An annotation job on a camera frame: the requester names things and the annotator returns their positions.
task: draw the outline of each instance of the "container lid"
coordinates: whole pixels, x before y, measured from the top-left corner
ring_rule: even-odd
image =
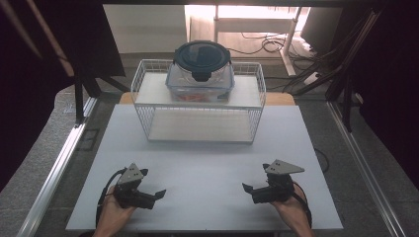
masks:
[[[230,61],[230,52],[221,44],[196,40],[180,46],[175,51],[175,62],[190,71],[197,81],[208,81],[211,74]]]

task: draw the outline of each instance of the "cable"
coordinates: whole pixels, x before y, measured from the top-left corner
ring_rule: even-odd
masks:
[[[326,167],[324,169],[322,169],[323,174],[325,174],[329,170],[329,167],[330,167],[329,158],[321,150],[319,150],[315,147],[314,147],[314,151],[320,153],[324,157],[324,160],[326,161]]]
[[[108,188],[109,185],[111,184],[112,180],[117,176],[117,175],[122,175],[124,172],[126,171],[126,168],[123,168],[121,170],[118,170],[112,177],[111,179],[106,183],[105,187],[102,189],[102,193],[101,193],[101,197],[99,197],[98,200],[98,206],[96,207],[96,226],[98,226],[98,222],[99,222],[99,218],[101,217],[101,213],[102,213],[102,205],[105,199],[105,196],[107,195],[108,192]]]
[[[241,35],[245,39],[251,39],[251,40],[261,40],[261,39],[263,39],[262,42],[261,42],[261,44],[262,44],[261,47],[258,50],[252,51],[252,52],[244,52],[244,51],[240,51],[240,50],[237,50],[237,49],[234,49],[234,48],[227,48],[227,50],[231,50],[231,51],[235,51],[235,52],[243,53],[243,54],[248,54],[248,55],[249,54],[255,54],[257,52],[260,52],[261,50],[265,50],[267,52],[274,53],[274,52],[280,51],[284,47],[284,43],[285,43],[285,39],[273,38],[273,37],[280,36],[280,35],[283,35],[283,34],[274,34],[274,35],[270,35],[270,36],[268,36],[268,34],[266,34],[264,37],[246,37],[246,36],[244,36],[243,33],[241,33]],[[276,48],[273,49],[273,50],[268,49],[267,45],[269,45],[269,44],[273,44]]]

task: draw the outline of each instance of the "desk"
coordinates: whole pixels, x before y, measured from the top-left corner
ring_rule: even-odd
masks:
[[[290,103],[290,95],[270,94]],[[342,224],[297,106],[267,106],[252,145],[147,141],[133,105],[116,105],[67,230],[93,229],[96,197],[109,177],[134,162],[149,169],[139,186],[154,194],[166,189],[152,210],[138,209],[128,231],[267,232],[287,230],[269,204],[254,204],[241,183],[266,186],[263,163],[281,159],[305,172],[293,179],[305,190],[313,228]]]

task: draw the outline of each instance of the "wire mesh basket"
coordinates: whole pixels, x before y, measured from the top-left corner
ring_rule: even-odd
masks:
[[[232,62],[234,88],[225,102],[180,102],[165,81],[171,60],[143,59],[131,96],[149,141],[252,143],[266,100],[262,66]]]

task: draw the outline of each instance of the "metal frame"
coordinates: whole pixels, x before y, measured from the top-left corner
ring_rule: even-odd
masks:
[[[74,126],[68,135],[67,140],[59,152],[58,157],[17,236],[34,236],[37,232],[43,215],[45,214],[46,209],[55,193],[55,190],[58,187],[59,181],[61,180],[65,168],[70,161],[76,144],[83,134],[86,123],[89,119],[89,116],[92,114],[96,102],[97,99],[94,98],[89,98],[87,100],[84,107],[84,119],[79,125]]]
[[[357,143],[357,140],[353,134],[346,129],[346,125],[342,123],[342,114],[340,113],[336,102],[327,102],[327,106],[329,107],[330,113],[342,133],[342,137],[345,139],[345,142],[350,149],[352,157],[360,170],[361,176],[363,177],[391,236],[406,236],[400,222],[398,221],[398,217],[391,206],[391,203],[379,186],[376,176],[371,170],[363,152],[361,151],[361,148]]]

